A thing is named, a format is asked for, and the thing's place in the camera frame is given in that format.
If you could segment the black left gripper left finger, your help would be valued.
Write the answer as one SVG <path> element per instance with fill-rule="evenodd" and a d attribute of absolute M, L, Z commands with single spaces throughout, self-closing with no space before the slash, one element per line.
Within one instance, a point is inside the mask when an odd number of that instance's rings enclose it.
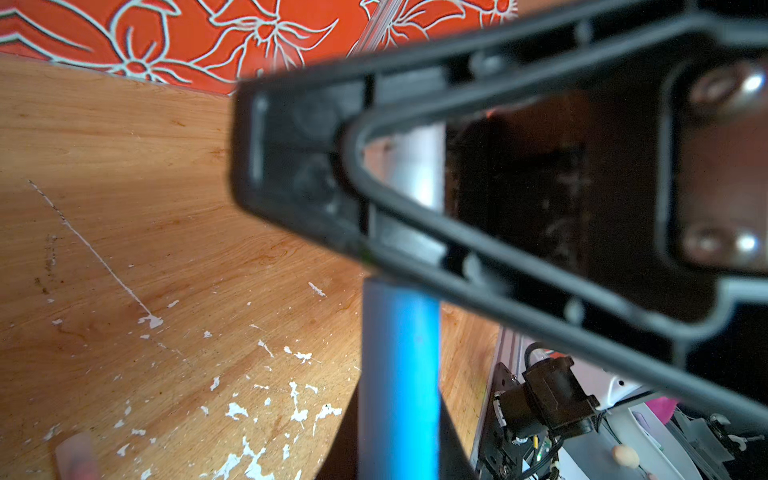
<path fill-rule="evenodd" d="M 356 385 L 330 450 L 315 476 L 316 480 L 358 478 L 358 406 L 359 385 Z"/>

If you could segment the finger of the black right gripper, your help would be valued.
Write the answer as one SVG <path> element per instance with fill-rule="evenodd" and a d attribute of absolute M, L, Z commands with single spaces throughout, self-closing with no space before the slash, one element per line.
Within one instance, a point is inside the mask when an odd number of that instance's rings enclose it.
<path fill-rule="evenodd" d="M 233 112 L 243 210 L 766 428 L 765 2 L 569 2 L 250 79 Z M 437 123 L 443 213 L 363 165 Z"/>

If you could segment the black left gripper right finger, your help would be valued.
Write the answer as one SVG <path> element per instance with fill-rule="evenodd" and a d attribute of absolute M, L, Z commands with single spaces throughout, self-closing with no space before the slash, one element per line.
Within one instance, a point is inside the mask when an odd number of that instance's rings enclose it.
<path fill-rule="evenodd" d="M 444 399 L 440 410 L 440 479 L 476 480 Z"/>

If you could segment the clear pen cap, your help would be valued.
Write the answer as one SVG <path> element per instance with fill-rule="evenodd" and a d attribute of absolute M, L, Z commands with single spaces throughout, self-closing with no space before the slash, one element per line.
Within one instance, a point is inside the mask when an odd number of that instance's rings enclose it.
<path fill-rule="evenodd" d="M 363 151 L 365 169 L 423 207 L 445 208 L 446 126 L 437 123 L 375 139 Z"/>

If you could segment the blue pen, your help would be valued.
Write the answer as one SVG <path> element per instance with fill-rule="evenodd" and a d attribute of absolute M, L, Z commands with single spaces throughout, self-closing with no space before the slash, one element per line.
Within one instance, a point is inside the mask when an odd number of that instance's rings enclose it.
<path fill-rule="evenodd" d="M 358 477 L 439 477 L 439 301 L 411 286 L 363 284 Z"/>

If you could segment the pink pen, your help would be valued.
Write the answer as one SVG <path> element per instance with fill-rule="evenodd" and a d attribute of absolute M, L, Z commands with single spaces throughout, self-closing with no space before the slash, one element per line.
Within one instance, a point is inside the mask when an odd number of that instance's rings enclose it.
<path fill-rule="evenodd" d="M 98 460 L 87 433 L 65 439 L 54 450 L 58 478 L 61 480 L 99 480 Z"/>

